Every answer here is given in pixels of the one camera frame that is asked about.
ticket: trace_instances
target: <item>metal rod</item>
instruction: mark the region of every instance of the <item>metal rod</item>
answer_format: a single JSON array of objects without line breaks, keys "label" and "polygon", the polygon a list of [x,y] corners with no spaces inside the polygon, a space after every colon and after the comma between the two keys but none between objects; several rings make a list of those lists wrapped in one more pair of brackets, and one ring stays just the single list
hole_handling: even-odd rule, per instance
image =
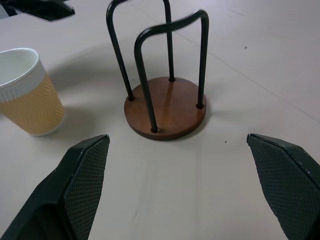
[{"label": "metal rod", "polygon": [[[128,100],[133,101],[135,98],[132,93],[128,74],[127,74],[126,67],[125,67],[125,63],[124,63],[124,60],[123,60],[123,57],[122,57],[122,54],[120,51],[120,47],[119,47],[119,43],[118,43],[118,39],[117,39],[115,27],[114,27],[114,20],[113,20],[114,11],[115,11],[116,7],[126,1],[128,1],[128,0],[113,0],[108,6],[105,19],[106,19],[106,25],[108,27],[108,31],[110,34],[111,42],[113,45],[113,49],[115,52],[115,56],[118,61],[119,68],[120,68],[120,71],[122,74],[122,78],[124,81],[126,92],[128,94]],[[164,3],[164,10],[165,10],[165,21],[167,23],[171,23],[170,2],[169,2],[169,0],[163,0],[163,3]],[[169,60],[169,75],[170,75],[169,81],[174,82],[175,75],[174,75],[174,54],[173,54],[172,33],[168,32],[166,38],[167,38],[167,45],[168,45],[168,60]]]},{"label": "metal rod", "polygon": [[208,38],[209,38],[209,17],[207,15],[206,17],[201,18],[199,86],[198,86],[198,103],[196,105],[198,109],[203,109],[205,107],[204,92],[205,92]]},{"label": "metal rod", "polygon": [[[163,0],[164,10],[165,10],[165,22],[171,23],[171,8],[169,0]],[[169,81],[174,82],[175,79],[175,70],[174,70],[174,51],[172,43],[172,32],[166,33],[166,41],[168,45],[168,60],[169,60]]]},{"label": "metal rod", "polygon": [[120,71],[121,71],[122,78],[124,81],[125,89],[126,89],[126,92],[128,93],[128,100],[133,101],[135,99],[135,97],[134,97],[134,94],[132,93],[132,89],[131,89],[130,82],[128,79],[128,74],[127,74],[126,67],[125,67],[125,63],[122,58],[122,54],[120,51],[120,47],[119,47],[119,43],[118,43],[118,39],[117,39],[115,27],[114,27],[114,20],[113,20],[115,8],[119,4],[122,4],[126,1],[127,0],[113,0],[109,4],[108,9],[106,11],[105,20],[106,20],[106,25],[108,27],[108,31],[110,34],[110,38],[111,38],[111,42],[112,42],[113,49],[115,52],[115,56],[116,56],[116,59],[118,61],[119,67],[120,67]]},{"label": "metal rod", "polygon": [[154,107],[152,104],[152,99],[150,95],[150,90],[148,86],[148,80],[146,75],[146,69],[144,65],[144,60],[142,57],[141,47],[144,41],[154,35],[164,34],[172,31],[176,31],[186,26],[194,23],[196,20],[201,19],[201,51],[200,51],[200,72],[199,72],[199,90],[198,90],[198,103],[196,107],[198,109],[203,108],[203,97],[204,97],[204,87],[205,87],[205,75],[206,75],[206,62],[207,62],[207,49],[208,49],[208,36],[209,36],[209,16],[204,10],[196,10],[189,16],[173,21],[171,23],[160,24],[156,26],[149,27],[139,34],[134,43],[134,58],[136,68],[139,73],[139,78],[143,90],[143,95],[148,109],[149,119],[151,123],[151,131],[153,133],[158,132]]}]

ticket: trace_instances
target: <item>table surface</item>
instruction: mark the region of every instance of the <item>table surface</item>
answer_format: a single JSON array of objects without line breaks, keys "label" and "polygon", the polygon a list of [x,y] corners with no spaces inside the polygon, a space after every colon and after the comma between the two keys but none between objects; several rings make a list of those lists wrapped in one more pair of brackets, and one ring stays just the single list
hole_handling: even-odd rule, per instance
[{"label": "table surface", "polygon": [[[0,20],[0,51],[37,50],[66,119],[31,137],[0,115],[0,234],[69,147],[109,134],[100,204],[89,239],[285,240],[263,196],[248,133],[284,139],[320,160],[320,1],[175,0],[172,19],[197,8],[210,17],[203,124],[178,140],[136,134],[124,115],[126,90],[105,22],[109,1],[67,2],[74,17]],[[132,87],[133,46],[164,22],[160,0],[117,8],[114,23]],[[200,22],[173,34],[175,75],[197,82]],[[142,47],[148,79],[169,74],[166,36]]]}]

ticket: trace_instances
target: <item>textured grip surface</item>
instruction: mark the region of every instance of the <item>textured grip surface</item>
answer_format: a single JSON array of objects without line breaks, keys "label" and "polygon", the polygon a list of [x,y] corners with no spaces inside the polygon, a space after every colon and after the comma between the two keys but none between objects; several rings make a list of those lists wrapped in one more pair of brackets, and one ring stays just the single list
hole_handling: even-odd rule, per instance
[{"label": "textured grip surface", "polygon": [[289,240],[313,239],[319,188],[284,149],[254,137],[249,141],[263,194],[285,235]]},{"label": "textured grip surface", "polygon": [[98,208],[109,142],[91,147],[63,195],[66,214],[78,240],[87,240]]}]

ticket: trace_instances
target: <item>black object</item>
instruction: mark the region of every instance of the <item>black object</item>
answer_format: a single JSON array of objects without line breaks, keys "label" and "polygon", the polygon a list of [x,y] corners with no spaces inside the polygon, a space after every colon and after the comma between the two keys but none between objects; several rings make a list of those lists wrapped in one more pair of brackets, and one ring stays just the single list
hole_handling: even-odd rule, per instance
[{"label": "black object", "polygon": [[[128,99],[129,99],[129,101],[133,101],[135,98],[132,93],[132,89],[131,89],[130,82],[128,79],[128,74],[127,74],[126,67],[125,67],[125,63],[124,63],[124,60],[122,58],[122,54],[120,51],[120,47],[119,47],[119,43],[118,43],[118,39],[117,39],[115,27],[114,27],[114,20],[113,20],[114,11],[115,11],[116,7],[126,1],[128,1],[128,0],[113,0],[108,6],[105,19],[106,19],[106,25],[108,27],[108,31],[110,34],[111,42],[113,45],[113,49],[115,52],[115,56],[116,56],[116,59],[118,61],[119,67],[120,67],[120,71],[122,74],[124,85],[125,85],[126,91],[128,93]],[[163,3],[164,3],[164,10],[165,10],[165,21],[167,23],[171,23],[171,8],[170,8],[169,0],[163,0]],[[167,32],[166,38],[167,38],[167,45],[168,45],[168,60],[169,60],[169,73],[170,73],[169,81],[174,82],[175,81],[174,55],[173,55],[173,44],[172,44],[172,32],[171,31]]]},{"label": "black object", "polygon": [[15,8],[48,21],[64,19],[75,14],[63,0],[0,0],[0,4],[4,9]]},{"label": "black object", "polygon": [[2,5],[5,12],[8,14],[9,17],[18,15],[16,10],[12,6]]},{"label": "black object", "polygon": [[176,20],[174,22],[149,27],[145,29],[143,32],[141,32],[135,41],[135,44],[134,44],[135,64],[139,73],[139,78],[140,78],[141,86],[143,89],[144,99],[145,99],[146,106],[149,113],[151,131],[153,133],[158,132],[158,127],[156,123],[156,116],[154,112],[154,107],[152,105],[150,90],[148,86],[144,60],[141,52],[142,44],[147,38],[151,36],[173,32],[173,31],[185,28],[188,25],[194,23],[198,19],[201,19],[201,50],[200,50],[198,103],[196,107],[198,109],[202,109],[204,107],[203,100],[204,100],[205,75],[206,75],[206,64],[207,64],[208,37],[209,37],[209,16],[206,13],[206,11],[199,9],[191,13],[189,16]]},{"label": "black object", "polygon": [[71,147],[33,191],[1,240],[86,240],[99,204],[107,135]]},{"label": "black object", "polygon": [[320,166],[300,146],[249,134],[266,201],[289,240],[320,239]]}]

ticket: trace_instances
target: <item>wooden base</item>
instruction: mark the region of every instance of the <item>wooden base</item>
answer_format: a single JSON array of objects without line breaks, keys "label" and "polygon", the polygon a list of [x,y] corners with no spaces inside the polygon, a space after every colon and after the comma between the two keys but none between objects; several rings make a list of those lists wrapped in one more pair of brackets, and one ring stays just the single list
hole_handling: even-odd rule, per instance
[{"label": "wooden base", "polygon": [[124,114],[130,127],[141,136],[165,141],[180,138],[195,130],[205,118],[207,101],[203,96],[204,108],[198,109],[198,86],[183,78],[157,77],[148,81],[156,124],[159,132],[151,132],[148,110],[142,86],[133,90],[134,101],[124,103]]}]

